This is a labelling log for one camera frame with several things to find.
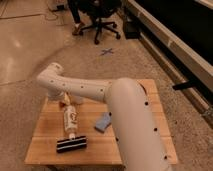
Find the desk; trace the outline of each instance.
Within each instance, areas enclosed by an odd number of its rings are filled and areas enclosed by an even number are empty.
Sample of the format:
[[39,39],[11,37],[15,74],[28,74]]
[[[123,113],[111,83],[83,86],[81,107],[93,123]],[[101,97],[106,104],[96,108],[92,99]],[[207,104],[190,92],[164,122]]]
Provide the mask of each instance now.
[[[166,117],[158,96],[154,80],[138,80],[146,89],[148,100],[154,113],[160,135],[165,144],[168,159],[177,163],[177,156],[172,142]],[[57,140],[64,139],[63,112],[57,101],[45,100],[40,117],[30,143],[25,163],[30,165],[46,165],[52,170],[55,166],[95,167],[97,170],[123,170],[122,161],[114,137],[112,126],[104,134],[94,129],[95,122],[107,106],[93,100],[84,99],[82,105],[76,105],[78,113],[78,135],[86,135],[86,149],[56,153]]]

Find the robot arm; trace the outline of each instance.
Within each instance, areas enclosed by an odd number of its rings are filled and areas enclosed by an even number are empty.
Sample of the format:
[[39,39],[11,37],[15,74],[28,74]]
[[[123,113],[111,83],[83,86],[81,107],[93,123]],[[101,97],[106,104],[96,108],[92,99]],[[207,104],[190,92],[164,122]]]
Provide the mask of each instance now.
[[70,92],[74,95],[104,102],[108,82],[65,78],[61,76],[63,72],[64,69],[59,64],[52,63],[38,75],[37,81],[48,89],[49,99],[57,100],[63,97],[63,92]]
[[136,81],[70,79],[62,77],[62,73],[63,68],[53,63],[37,80],[48,89],[50,98],[70,92],[107,104],[125,171],[172,171],[146,94]]

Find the shoe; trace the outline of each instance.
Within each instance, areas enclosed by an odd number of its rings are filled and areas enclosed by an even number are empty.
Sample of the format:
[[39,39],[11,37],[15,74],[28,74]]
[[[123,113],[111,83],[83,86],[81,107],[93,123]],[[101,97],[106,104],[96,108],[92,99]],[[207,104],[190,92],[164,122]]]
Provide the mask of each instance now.
[[73,30],[73,32],[72,32],[72,35],[73,35],[73,36],[79,35],[80,30],[81,30],[84,26],[85,26],[85,24],[84,24],[83,22],[81,22],[81,23],[79,24],[78,27],[75,26],[75,28],[74,28],[74,30]]

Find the chair wheel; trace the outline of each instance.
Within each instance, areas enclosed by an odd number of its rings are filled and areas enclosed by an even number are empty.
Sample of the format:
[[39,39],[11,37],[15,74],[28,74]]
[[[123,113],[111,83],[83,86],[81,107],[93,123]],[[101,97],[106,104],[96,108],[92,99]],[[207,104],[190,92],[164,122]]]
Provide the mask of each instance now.
[[116,23],[113,23],[112,27],[113,27],[113,28],[116,28],[116,27],[117,27],[117,24],[116,24]]
[[120,34],[116,34],[116,39],[120,39],[121,38],[121,35]]
[[79,32],[79,35],[83,36],[83,34],[84,34],[84,32],[81,30],[81,31]]
[[99,42],[99,40],[96,39],[96,40],[94,41],[94,43],[95,43],[96,45],[98,45],[100,42]]

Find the person's leg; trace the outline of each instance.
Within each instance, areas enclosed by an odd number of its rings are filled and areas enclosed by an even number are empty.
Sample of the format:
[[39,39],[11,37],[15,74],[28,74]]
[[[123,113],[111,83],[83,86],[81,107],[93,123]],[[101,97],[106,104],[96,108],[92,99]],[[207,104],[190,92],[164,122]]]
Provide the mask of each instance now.
[[75,3],[75,0],[67,0],[67,1],[68,1],[68,6],[70,8],[70,11],[72,13],[72,16],[73,16],[75,23],[76,24],[80,23],[81,19],[80,19],[79,13],[78,13],[78,7]]
[[84,23],[81,22],[80,15],[78,13],[78,7],[76,5],[75,0],[67,0],[67,2],[68,2],[68,6],[70,8],[70,11],[72,13],[72,16],[73,16],[73,19],[75,22],[75,28],[74,28],[72,34],[78,35],[80,29],[84,26]]

